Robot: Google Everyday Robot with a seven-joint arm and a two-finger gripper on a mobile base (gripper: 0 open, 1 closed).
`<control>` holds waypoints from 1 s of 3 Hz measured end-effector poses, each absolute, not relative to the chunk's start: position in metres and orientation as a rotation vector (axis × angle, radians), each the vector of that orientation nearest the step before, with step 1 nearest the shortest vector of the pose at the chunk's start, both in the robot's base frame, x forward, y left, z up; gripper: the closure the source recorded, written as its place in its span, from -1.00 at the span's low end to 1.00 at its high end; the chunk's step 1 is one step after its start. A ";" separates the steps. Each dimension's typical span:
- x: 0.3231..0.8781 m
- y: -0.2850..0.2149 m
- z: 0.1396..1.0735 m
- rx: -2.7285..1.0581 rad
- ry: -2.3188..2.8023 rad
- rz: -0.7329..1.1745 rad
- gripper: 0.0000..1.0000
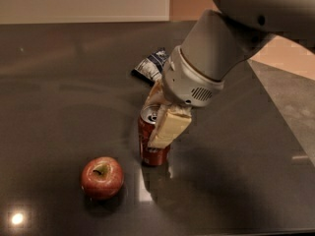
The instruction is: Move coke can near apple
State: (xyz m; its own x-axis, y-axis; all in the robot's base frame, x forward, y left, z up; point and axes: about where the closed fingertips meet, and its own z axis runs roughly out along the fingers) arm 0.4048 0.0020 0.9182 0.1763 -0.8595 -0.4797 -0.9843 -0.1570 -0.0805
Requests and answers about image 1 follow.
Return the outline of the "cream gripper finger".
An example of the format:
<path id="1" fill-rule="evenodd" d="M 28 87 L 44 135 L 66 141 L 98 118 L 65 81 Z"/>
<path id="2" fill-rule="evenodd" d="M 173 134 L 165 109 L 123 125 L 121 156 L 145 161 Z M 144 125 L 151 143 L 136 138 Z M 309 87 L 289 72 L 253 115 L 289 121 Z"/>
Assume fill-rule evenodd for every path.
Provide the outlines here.
<path id="1" fill-rule="evenodd" d="M 170 102 L 165 98 L 162 82 L 158 80 L 155 82 L 154 86 L 150 90 L 149 95 L 144 103 L 145 106 L 148 105 L 169 105 Z"/>
<path id="2" fill-rule="evenodd" d="M 154 148 L 168 147 L 192 122 L 192 108 L 177 104 L 159 105 L 157 122 L 150 137 Z"/>

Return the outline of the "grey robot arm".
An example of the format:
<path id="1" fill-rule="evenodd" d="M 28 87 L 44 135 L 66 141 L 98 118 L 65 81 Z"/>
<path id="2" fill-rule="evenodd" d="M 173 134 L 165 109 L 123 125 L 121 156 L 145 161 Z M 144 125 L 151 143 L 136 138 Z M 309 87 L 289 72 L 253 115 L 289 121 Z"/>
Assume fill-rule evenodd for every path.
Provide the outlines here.
<path id="1" fill-rule="evenodd" d="M 191 123 L 191 109 L 207 106 L 238 63 L 274 35 L 315 48 L 315 0 L 213 0 L 165 62 L 146 103 L 157 104 L 148 146 L 166 148 Z"/>

